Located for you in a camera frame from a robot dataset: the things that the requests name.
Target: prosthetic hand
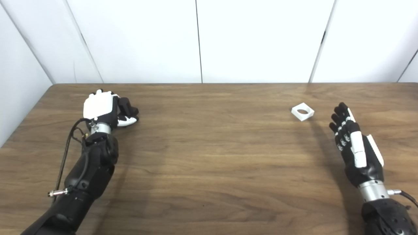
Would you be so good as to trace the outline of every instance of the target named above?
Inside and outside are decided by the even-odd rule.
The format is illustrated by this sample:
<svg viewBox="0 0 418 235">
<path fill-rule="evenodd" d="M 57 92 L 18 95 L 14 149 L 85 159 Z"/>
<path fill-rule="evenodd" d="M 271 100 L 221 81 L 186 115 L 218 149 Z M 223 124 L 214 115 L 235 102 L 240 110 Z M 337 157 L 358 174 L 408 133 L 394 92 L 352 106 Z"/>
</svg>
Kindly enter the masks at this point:
<svg viewBox="0 0 418 235">
<path fill-rule="evenodd" d="M 22 235 L 75 234 L 90 206 L 105 191 L 115 170 L 118 143 L 111 131 L 135 123 L 138 113 L 127 98 L 120 98 L 113 92 L 100 89 L 89 95 L 84 102 L 84 118 L 74 124 L 68 136 L 56 189 L 48 193 L 54 197 L 54 202 Z M 90 135 L 83 135 L 80 141 L 74 137 L 74 131 L 83 121 Z M 82 144 L 82 154 L 65 179 L 65 188 L 58 190 L 71 138 Z"/>
<path fill-rule="evenodd" d="M 373 137 L 361 133 L 351 110 L 344 103 L 335 107 L 334 112 L 331 116 L 334 123 L 329 127 L 341 151 L 345 174 L 363 196 L 362 217 L 366 222 L 366 235 L 416 235 L 417 230 L 406 208 L 389 197 L 406 193 L 386 190 L 383 185 L 383 157 Z"/>
</svg>

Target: black wire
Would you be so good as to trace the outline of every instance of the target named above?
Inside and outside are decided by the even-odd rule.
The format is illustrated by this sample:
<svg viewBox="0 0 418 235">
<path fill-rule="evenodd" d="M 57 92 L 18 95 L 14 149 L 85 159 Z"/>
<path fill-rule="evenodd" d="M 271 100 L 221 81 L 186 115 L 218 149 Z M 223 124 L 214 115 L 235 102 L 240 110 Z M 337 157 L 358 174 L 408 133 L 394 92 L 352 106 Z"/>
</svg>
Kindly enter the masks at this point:
<svg viewBox="0 0 418 235">
<path fill-rule="evenodd" d="M 405 191 L 402 191 L 402 190 L 400 191 L 399 195 L 402 195 L 402 196 L 408 198 L 413 204 L 415 204 L 415 206 L 418 207 L 418 202 L 415 200 L 415 198 L 413 196 L 407 194 Z"/>
<path fill-rule="evenodd" d="M 73 189 L 77 188 L 77 186 L 79 185 L 80 181 L 84 178 L 84 175 L 85 175 L 85 174 L 86 174 L 86 172 L 87 172 L 87 168 L 88 168 L 88 166 L 89 166 L 89 152 L 85 152 L 85 153 L 83 153 L 83 155 L 84 155 L 84 157 L 85 157 L 85 159 L 86 159 L 86 161 L 85 161 L 85 163 L 84 163 L 84 168 L 83 168 L 83 171 L 82 171 L 82 173 L 81 173 L 80 177 L 77 179 L 77 181 L 74 183 L 74 185 L 71 187 L 71 189 L 70 189 L 69 191 L 71 191 L 71 190 L 73 190 Z"/>
<path fill-rule="evenodd" d="M 72 138 L 74 137 L 74 131 L 77 129 L 78 124 L 80 124 L 81 122 L 90 122 L 90 119 L 87 118 L 80 118 L 78 121 L 76 121 L 73 125 L 73 127 L 70 130 L 70 133 L 68 134 L 68 138 L 67 141 L 65 143 L 65 149 L 64 149 L 64 155 L 62 156 L 62 161 L 61 161 L 61 167 L 59 168 L 59 173 L 58 173 L 58 179 L 55 185 L 55 190 L 59 189 L 59 185 L 61 183 L 61 178 L 62 178 L 62 173 L 64 171 L 64 166 L 65 166 L 65 161 L 67 159 L 67 154 L 68 154 L 68 148 L 70 146 L 70 142 Z M 53 197 L 52 199 L 52 203 L 55 202 L 56 197 Z"/>
</svg>

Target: white 3d-printed part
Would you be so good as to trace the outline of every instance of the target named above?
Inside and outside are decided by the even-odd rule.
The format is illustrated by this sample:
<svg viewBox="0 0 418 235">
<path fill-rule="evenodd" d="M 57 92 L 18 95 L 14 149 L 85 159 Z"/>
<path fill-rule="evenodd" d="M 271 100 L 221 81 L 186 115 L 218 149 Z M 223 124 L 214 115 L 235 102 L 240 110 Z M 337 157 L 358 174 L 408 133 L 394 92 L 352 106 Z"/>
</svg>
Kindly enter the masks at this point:
<svg viewBox="0 0 418 235">
<path fill-rule="evenodd" d="M 307 113 L 300 113 L 298 110 L 305 110 Z M 300 121 L 305 121 L 306 119 L 312 117 L 314 115 L 314 110 L 307 106 L 305 103 L 301 103 L 292 108 L 292 113 L 295 115 Z"/>
</svg>

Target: wooden table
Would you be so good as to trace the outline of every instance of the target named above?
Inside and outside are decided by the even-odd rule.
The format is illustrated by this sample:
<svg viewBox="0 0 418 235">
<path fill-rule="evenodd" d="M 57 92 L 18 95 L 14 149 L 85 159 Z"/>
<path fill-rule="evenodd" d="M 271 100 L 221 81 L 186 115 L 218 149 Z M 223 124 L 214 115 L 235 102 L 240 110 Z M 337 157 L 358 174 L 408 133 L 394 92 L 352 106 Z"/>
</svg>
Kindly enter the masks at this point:
<svg viewBox="0 0 418 235">
<path fill-rule="evenodd" d="M 140 122 L 114 132 L 115 174 L 79 235 L 363 234 L 328 128 L 340 101 L 373 134 L 386 187 L 418 197 L 417 84 L 60 84 L 0 149 L 0 234 L 49 207 L 68 131 L 98 88 L 128 97 Z M 290 113 L 301 102 L 315 110 L 305 122 Z M 79 155 L 73 141 L 64 177 Z"/>
</svg>

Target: black arm casing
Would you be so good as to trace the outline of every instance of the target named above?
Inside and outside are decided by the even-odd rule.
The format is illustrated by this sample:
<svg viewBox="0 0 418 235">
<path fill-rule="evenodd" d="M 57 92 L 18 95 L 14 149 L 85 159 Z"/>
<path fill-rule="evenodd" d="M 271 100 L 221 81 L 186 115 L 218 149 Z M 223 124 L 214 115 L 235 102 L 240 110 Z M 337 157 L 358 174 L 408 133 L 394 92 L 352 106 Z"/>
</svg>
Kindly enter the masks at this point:
<svg viewBox="0 0 418 235">
<path fill-rule="evenodd" d="M 366 235 L 417 234 L 406 208 L 391 198 L 364 203 L 362 217 L 366 222 Z"/>
<path fill-rule="evenodd" d="M 110 134 L 94 133 L 86 140 L 83 154 L 65 179 L 65 187 L 73 188 L 88 167 L 83 179 L 68 194 L 58 196 L 45 214 L 22 235 L 75 234 L 93 202 L 105 191 L 118 158 L 117 140 Z"/>
</svg>

